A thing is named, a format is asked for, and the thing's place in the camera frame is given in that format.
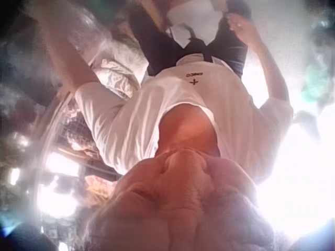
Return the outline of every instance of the white shirt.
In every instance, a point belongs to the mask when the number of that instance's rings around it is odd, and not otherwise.
[[[254,181],[271,172],[293,110],[270,98],[260,109],[222,61],[189,55],[150,79],[123,101],[100,83],[80,87],[75,98],[105,163],[125,174],[158,149],[159,123],[179,104],[202,108],[215,128],[222,158],[237,162]]]

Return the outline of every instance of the white cloth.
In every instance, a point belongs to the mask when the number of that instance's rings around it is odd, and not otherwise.
[[[179,104],[192,104],[211,120],[221,157],[237,162],[255,182],[264,179],[291,123],[290,104],[269,99],[258,109],[238,76],[221,61],[195,58],[182,58],[127,102],[100,83],[78,89],[75,98],[102,158],[125,174],[139,161],[154,157],[164,114]]]
[[[181,47],[185,48],[191,37],[184,25],[192,28],[195,36],[209,45],[219,29],[222,11],[214,10],[211,0],[192,0],[171,8],[167,18],[172,25],[173,38]]]

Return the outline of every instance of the person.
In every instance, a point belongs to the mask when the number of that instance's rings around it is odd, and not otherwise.
[[[128,101],[99,83],[51,15],[35,15],[102,158],[124,174],[88,224],[87,250],[271,249],[256,185],[270,175],[293,111],[248,6],[228,7],[211,45],[195,38],[185,49],[132,8],[130,25],[155,77]],[[260,109],[241,82],[248,47],[269,90]]]

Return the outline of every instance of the skin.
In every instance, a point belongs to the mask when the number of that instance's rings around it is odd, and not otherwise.
[[[64,85],[75,93],[98,82],[48,15],[36,17]],[[235,14],[228,21],[259,56],[270,97],[288,100],[285,81],[252,22]],[[146,251],[268,247],[272,231],[256,212],[255,185],[235,162],[219,157],[214,128],[202,110],[179,105],[162,118],[159,131],[155,157],[133,167],[91,220],[88,245]]]

